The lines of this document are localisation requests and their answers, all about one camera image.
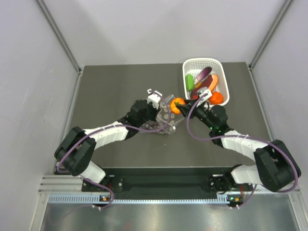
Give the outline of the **purple fake eggplant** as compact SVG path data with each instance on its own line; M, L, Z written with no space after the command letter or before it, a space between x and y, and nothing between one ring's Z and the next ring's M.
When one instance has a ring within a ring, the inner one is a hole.
M212 71L212 68L209 66L204 68L194 80L194 84L196 85L199 82L202 82L203 79L206 78L211 73L211 71Z

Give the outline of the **aluminium frame post left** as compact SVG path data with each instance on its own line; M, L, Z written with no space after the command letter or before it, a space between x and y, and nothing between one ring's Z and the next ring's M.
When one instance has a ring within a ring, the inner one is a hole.
M60 31L56 21L54 20L50 10L48 9L46 3L43 0L34 0L40 11L42 12L44 18L46 19L49 27L53 31L54 35L56 36L60 46L64 50L67 58L69 59L70 63L74 67L74 69L77 71L77 73L80 73L82 68L77 63L73 53L71 52L71 49L69 48L62 32Z

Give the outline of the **clear zip top bag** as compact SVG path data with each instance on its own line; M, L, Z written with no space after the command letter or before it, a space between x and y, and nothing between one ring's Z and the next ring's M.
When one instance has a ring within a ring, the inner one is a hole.
M184 119L184 117L179 114L176 115L171 112L169 104L175 99L174 95L168 95L164 98L164 101L160 101L160 112L157 115L156 122L163 124L163 128L166 130L165 134L171 135L176 131L176 126Z

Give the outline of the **green fake vegetable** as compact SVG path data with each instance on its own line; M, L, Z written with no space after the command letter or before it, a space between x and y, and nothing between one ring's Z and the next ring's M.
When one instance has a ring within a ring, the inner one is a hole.
M193 75L187 74L185 76L185 83L187 91L192 91L194 89L194 78Z

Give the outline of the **dark purple fake grapes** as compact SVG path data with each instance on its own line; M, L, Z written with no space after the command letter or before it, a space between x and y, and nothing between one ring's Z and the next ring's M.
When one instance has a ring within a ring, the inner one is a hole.
M142 128L146 131L155 131L155 133L165 134L166 130L163 128L163 124L158 122L149 121L145 123Z

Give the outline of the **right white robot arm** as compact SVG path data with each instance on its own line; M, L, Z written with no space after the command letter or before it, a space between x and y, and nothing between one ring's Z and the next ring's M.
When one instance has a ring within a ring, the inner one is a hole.
M209 129L209 140L224 149L235 151L254 161L253 166L235 165L223 177L229 190L237 190L242 184L262 185L271 192L287 192L285 186L293 183L294 189L301 176L300 168L281 140L264 141L243 135L232 129L226 110L221 105L209 107L198 100L175 103L187 119L198 118Z

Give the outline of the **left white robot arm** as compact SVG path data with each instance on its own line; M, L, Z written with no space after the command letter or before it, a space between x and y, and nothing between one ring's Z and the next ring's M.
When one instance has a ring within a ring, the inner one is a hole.
M57 171L87 178L97 190L106 190L109 179L104 170L92 162L94 151L116 141L128 140L141 131L146 122L155 121L160 110L159 102L160 99L150 96L135 101L124 117L110 125L85 130L72 128L54 154L59 162Z

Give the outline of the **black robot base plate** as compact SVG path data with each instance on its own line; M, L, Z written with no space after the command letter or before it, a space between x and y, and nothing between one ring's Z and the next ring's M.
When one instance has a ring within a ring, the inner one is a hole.
M250 184L231 183L229 167L111 167L101 184L124 200L215 199L248 193Z

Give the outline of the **orange fake pumpkin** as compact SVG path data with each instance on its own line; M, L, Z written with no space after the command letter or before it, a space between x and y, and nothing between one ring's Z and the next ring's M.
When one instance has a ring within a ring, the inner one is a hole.
M212 105L222 104L224 102L224 97L220 92L214 91L208 101Z

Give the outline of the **aluminium frame post right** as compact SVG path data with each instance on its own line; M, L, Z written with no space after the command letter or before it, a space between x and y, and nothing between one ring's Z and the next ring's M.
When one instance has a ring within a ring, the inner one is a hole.
M282 7L279 9L277 15L274 17L273 22L270 24L270 27L269 27L267 33L265 34L265 37L263 38L259 48L257 49L252 61L248 65L249 71L252 71L253 68L258 63L260 57L264 53L266 47L268 46L269 42L271 41L271 39L274 36L275 32L277 31L278 27L280 26L280 24L281 24L282 20L284 19L285 15L287 14L289 9L291 8L293 2L294 2L293 0L285 0L283 2Z

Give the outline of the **white perforated plastic basket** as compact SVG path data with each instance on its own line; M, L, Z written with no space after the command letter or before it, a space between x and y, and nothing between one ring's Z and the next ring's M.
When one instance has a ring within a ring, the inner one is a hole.
M216 74L218 76L218 84L215 87L215 89L211 92L214 92L214 91L220 92L224 97L224 102L219 105L225 106L229 102L229 99L230 99L228 84L226 81L226 77L225 77L222 64L218 60L213 59L213 58L192 58L192 59L186 60L183 63L182 72L183 72L185 98L190 99L190 94L191 94L191 91L187 91L186 89L185 76L187 74L191 74L193 75L193 78L195 80L196 77L199 75L199 73L208 66L212 68L210 75Z

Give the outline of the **red yellow fake mango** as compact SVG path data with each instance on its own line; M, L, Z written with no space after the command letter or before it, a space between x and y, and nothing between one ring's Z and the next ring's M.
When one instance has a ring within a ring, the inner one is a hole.
M198 98L199 98L198 93L195 92L195 91L192 91L191 94L190 94L190 99L191 100L196 100Z

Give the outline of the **fake papaya half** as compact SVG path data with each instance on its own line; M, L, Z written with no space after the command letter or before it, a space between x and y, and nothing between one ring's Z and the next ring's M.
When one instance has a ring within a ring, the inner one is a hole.
M218 76L216 74L209 75L200 85L200 87L193 89L192 91L197 92L200 88L207 87L211 91L215 89L218 84Z

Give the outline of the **aluminium frame post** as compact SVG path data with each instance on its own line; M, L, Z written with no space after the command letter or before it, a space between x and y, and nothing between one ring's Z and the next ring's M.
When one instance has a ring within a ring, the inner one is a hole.
M266 47L268 46L269 42L271 41L271 39L274 36L275 32L277 31L278 27L280 26L280 24L281 24L282 20L284 19L285 15L287 14L289 9L291 8L293 2L294 2L293 0L285 0L283 2L282 7L279 9L277 15L274 17L273 22L270 24L270 27L269 27L267 33L265 34L265 37L263 38L259 48L257 49L252 61L248 65L249 71L252 71L253 68L258 63L260 57L264 53Z
M60 31L56 21L54 20L50 10L48 9L46 3L43 0L34 0L40 11L42 12L44 18L46 19L49 27L53 31L54 35L56 36L60 46L64 50L67 58L69 59L70 63L74 67L74 69L77 71L77 73L80 73L82 68L77 63L73 53L71 52L71 49L69 48L62 32Z

